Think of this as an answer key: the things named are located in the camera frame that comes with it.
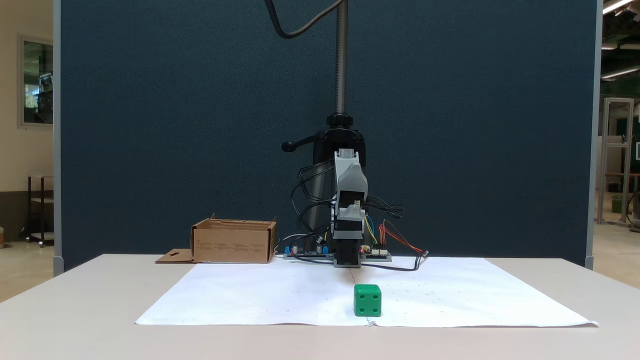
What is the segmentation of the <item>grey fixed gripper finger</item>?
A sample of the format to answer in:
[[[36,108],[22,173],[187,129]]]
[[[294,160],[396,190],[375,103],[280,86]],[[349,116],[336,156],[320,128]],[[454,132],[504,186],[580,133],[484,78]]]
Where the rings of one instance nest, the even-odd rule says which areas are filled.
[[[346,207],[338,205],[337,207],[337,219],[339,221],[350,221],[361,223],[365,221],[366,210],[361,207],[360,202],[350,203]]]

